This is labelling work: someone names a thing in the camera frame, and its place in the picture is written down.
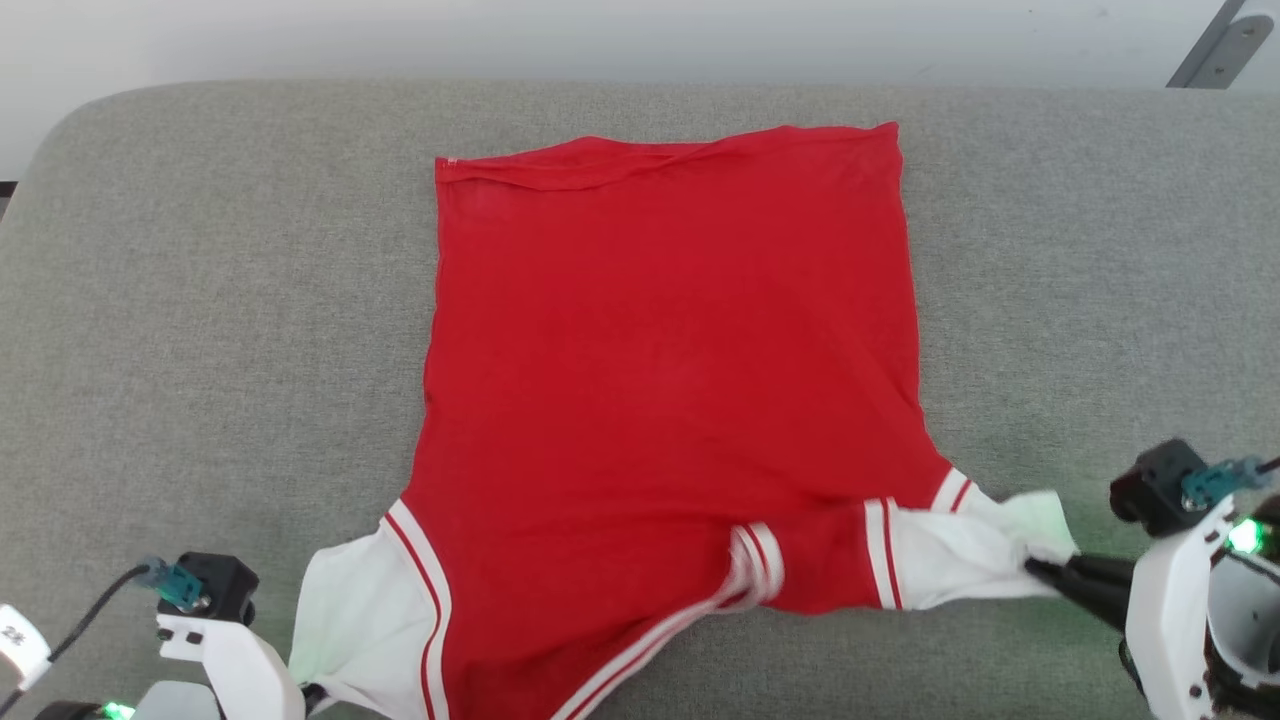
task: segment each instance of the metal bracket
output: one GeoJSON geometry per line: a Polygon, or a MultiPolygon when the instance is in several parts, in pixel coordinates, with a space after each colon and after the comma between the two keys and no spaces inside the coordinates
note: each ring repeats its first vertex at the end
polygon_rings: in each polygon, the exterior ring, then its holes
{"type": "Polygon", "coordinates": [[[1235,19],[1244,0],[1226,0],[1165,87],[1226,90],[1271,35],[1268,15],[1235,19]]]}

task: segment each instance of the gray fabric surface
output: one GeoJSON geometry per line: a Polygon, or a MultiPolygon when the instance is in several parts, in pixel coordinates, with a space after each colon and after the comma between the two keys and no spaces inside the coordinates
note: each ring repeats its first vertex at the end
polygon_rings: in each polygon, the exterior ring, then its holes
{"type": "MultiPolygon", "coordinates": [[[[230,552],[287,655],[311,552],[370,532],[410,471],[431,159],[782,123],[902,124],[938,446],[991,495],[1057,488],[1083,547],[1137,552],[1106,484],[1138,451],[1280,450],[1276,118],[1280,97],[1196,91],[412,81],[93,102],[0,224],[0,601],[61,635],[143,553],[230,552]]],[[[151,603],[118,598],[15,717],[198,676],[156,656],[151,603]]],[[[1142,717],[1116,639],[1050,600],[753,611],[598,717],[1142,717]]]]}

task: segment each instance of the black mount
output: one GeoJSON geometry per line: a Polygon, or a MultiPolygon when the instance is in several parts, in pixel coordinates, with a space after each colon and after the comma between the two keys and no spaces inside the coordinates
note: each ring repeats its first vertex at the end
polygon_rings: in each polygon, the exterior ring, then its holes
{"type": "Polygon", "coordinates": [[[1111,511],[1125,523],[1142,523],[1153,538],[1194,528],[1208,509],[1183,505],[1183,480],[1207,468],[1187,441],[1162,442],[1111,483],[1111,511]]]}
{"type": "Polygon", "coordinates": [[[100,710],[102,710],[101,705],[59,701],[36,714],[35,720],[92,720],[101,717],[100,710]]]}
{"type": "Polygon", "coordinates": [[[237,557],[230,555],[211,555],[207,552],[187,552],[178,559],[177,565],[196,577],[204,585],[201,594],[209,598],[209,605],[192,612],[183,612],[174,605],[161,600],[156,612],[161,615],[183,615],[227,620],[248,626],[253,623],[253,592],[257,591],[257,574],[237,557]]]}

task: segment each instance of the teal connector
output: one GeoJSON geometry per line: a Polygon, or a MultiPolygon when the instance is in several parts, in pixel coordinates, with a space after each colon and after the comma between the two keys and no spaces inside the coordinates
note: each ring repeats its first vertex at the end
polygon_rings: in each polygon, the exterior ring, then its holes
{"type": "Polygon", "coordinates": [[[1183,478],[1183,505],[1187,510],[1213,507],[1224,497],[1244,488],[1265,488],[1271,484],[1261,457],[1228,460],[1183,478]]]}
{"type": "Polygon", "coordinates": [[[201,592],[204,584],[191,573],[177,565],[148,555],[140,565],[150,568],[145,575],[138,575],[137,584],[151,588],[168,603],[183,612],[195,612],[209,605],[209,598],[201,592]]]}

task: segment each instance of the garment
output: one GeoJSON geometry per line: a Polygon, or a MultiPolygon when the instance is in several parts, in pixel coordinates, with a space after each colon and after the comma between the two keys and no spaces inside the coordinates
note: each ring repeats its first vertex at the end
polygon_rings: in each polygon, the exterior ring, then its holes
{"type": "Polygon", "coordinates": [[[300,679],[576,720],[709,614],[1043,592],[1020,566],[1074,548],[1056,497],[991,502],[925,429],[896,137],[440,160],[413,474],[308,569],[300,679]]]}

